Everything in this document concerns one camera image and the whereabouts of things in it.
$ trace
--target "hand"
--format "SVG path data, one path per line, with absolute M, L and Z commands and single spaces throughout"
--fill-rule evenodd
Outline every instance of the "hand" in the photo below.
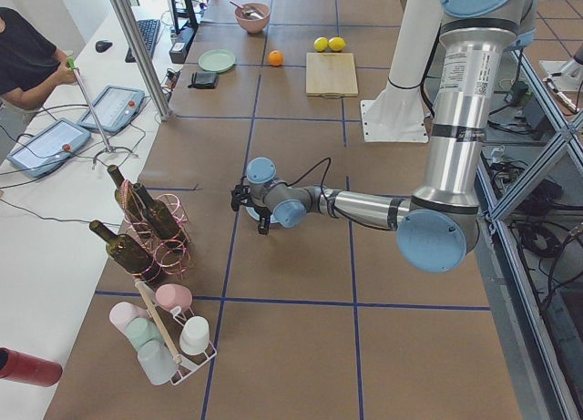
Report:
M 59 65 L 58 69 L 53 75 L 55 76 L 55 80 L 58 85 L 72 85 L 73 83 L 77 82 L 77 78 L 75 77 L 73 69 L 68 67 L 66 61 Z

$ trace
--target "spoon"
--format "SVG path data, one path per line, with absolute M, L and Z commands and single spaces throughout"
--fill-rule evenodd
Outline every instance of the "spoon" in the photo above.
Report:
M 240 8 L 243 16 L 245 16 L 247 19 L 263 19 L 265 17 L 263 12 L 261 12 L 257 7 L 252 5 L 241 5 L 232 0 L 229 2 L 235 5 L 237 8 Z

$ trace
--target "black wallet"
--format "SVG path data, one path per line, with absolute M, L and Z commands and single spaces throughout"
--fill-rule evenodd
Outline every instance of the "black wallet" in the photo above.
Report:
M 216 72 L 199 71 L 192 74 L 189 88 L 214 89 L 218 81 L 219 75 Z

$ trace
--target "black t-shirt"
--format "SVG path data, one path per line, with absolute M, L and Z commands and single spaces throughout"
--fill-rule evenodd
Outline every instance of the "black t-shirt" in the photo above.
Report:
M 56 71 L 56 46 L 16 11 L 0 7 L 6 27 L 0 33 L 0 95 L 20 87 L 27 91 Z

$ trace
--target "white table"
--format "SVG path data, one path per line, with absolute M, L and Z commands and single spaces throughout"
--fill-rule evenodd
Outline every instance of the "white table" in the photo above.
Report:
M 147 18 L 140 10 L 136 17 Z M 161 26 L 153 64 L 160 80 L 166 69 L 180 69 L 169 58 L 169 29 Z M 114 45 L 105 53 L 97 53 L 95 42 L 111 40 Z M 91 97 L 96 97 L 107 85 L 134 87 L 148 95 L 138 66 L 124 61 L 128 44 L 118 20 L 112 12 L 96 31 L 76 59 L 83 83 Z M 84 103 L 78 86 L 60 86 L 45 104 L 46 108 L 71 103 Z M 77 121 L 83 108 L 56 109 L 56 118 Z M 38 133 L 53 122 L 47 114 L 33 120 L 28 132 Z M 138 158 L 130 157 L 121 170 L 127 179 L 136 180 L 148 156 L 159 128 L 159 117 L 150 101 L 134 125 L 146 132 L 137 148 Z M 110 139 L 112 146 L 133 148 L 142 133 L 128 127 Z M 100 141 L 93 134 L 91 143 Z M 106 168 L 97 164 L 92 169 L 93 156 L 103 143 L 87 151 L 89 159 L 69 160 L 55 173 L 30 184 L 6 189 L 3 200 L 32 210 L 45 217 L 59 219 L 99 219 L 115 224 L 122 213 L 114 201 L 114 184 Z M 127 153 L 102 154 L 106 163 L 121 163 Z M 7 161 L 0 173 L 14 170 Z M 0 176 L 0 187 L 29 181 L 23 173 Z M 87 224 L 40 220 L 30 213 L 0 202 L 0 248 L 2 249 L 2 287 L 0 288 L 0 346 L 57 361 L 62 365 L 71 352 L 77 332 L 87 311 L 107 255 L 105 243 L 89 231 Z M 42 418 L 56 385 L 43 388 L 0 380 L 2 418 L 36 420 Z

